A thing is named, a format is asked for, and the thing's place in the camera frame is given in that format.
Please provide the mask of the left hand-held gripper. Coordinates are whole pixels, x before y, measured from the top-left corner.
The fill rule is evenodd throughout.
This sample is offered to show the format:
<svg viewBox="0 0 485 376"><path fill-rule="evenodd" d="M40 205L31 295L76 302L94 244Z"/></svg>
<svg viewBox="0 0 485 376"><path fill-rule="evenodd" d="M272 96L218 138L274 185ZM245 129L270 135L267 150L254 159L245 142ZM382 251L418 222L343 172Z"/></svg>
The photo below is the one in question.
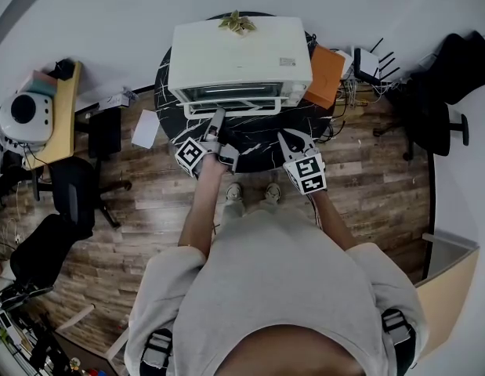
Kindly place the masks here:
<svg viewBox="0 0 485 376"><path fill-rule="evenodd" d="M176 162L189 176L197 178L200 175L201 163L207 155L214 155L230 172L235 173L239 158L238 150L230 144L223 145L219 142L219 132L225 115L226 111L218 108L201 140L189 137L176 151Z"/></svg>

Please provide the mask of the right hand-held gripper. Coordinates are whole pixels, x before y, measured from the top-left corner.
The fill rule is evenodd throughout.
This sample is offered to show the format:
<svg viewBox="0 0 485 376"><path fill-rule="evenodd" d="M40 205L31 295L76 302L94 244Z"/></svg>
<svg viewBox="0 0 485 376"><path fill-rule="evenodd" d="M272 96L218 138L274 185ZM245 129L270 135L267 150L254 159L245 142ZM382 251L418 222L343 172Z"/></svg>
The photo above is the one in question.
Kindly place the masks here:
<svg viewBox="0 0 485 376"><path fill-rule="evenodd" d="M313 139L293 128L277 133L284 157L284 170L301 195L327 189L325 163Z"/></svg>

